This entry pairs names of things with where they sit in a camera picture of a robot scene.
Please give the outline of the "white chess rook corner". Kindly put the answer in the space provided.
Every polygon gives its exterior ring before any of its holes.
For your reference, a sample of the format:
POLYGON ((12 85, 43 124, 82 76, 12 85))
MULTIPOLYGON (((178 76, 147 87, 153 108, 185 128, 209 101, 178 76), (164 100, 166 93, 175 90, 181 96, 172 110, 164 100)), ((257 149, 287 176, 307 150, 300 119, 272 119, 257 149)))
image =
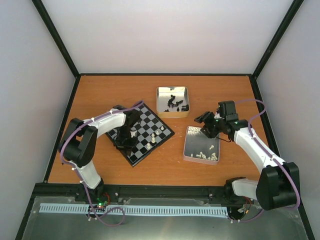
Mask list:
POLYGON ((131 131, 130 135, 131 135, 131 138, 136 137, 137 136, 137 131, 136 130, 135 131, 131 131))

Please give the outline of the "white chess piece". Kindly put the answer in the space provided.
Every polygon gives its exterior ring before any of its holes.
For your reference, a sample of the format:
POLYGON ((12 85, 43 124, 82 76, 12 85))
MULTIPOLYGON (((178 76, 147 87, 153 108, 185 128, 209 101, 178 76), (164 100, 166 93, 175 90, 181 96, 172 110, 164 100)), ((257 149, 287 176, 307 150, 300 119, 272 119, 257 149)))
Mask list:
POLYGON ((156 142, 155 134, 151 134, 151 142, 154 144, 156 142))

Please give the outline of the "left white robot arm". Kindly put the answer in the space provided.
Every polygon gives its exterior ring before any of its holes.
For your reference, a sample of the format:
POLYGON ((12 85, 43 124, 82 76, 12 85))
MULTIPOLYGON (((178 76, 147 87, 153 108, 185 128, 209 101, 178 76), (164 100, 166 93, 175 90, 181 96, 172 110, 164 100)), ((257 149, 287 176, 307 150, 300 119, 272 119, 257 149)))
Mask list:
POLYGON ((99 116, 85 120, 73 118, 69 122, 58 147, 60 160, 76 172, 92 201, 99 201, 104 195, 103 179, 93 163, 97 139, 116 129, 114 146, 131 152, 138 143, 138 131, 133 127, 140 120, 139 107, 143 103, 141 100, 131 108, 117 105, 99 116))

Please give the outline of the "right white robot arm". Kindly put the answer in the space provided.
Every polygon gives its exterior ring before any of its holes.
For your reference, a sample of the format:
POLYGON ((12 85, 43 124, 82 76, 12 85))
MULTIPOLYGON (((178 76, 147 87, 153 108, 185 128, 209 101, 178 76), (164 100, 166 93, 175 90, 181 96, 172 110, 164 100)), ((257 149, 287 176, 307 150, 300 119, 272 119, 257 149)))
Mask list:
POLYGON ((216 112, 206 111, 194 119, 209 139, 227 135, 255 164, 257 181, 236 177, 226 181, 227 197, 247 197, 258 201, 263 210, 297 209, 301 204, 298 166, 276 155, 258 136, 251 120, 240 119, 233 100, 218 103, 216 112))

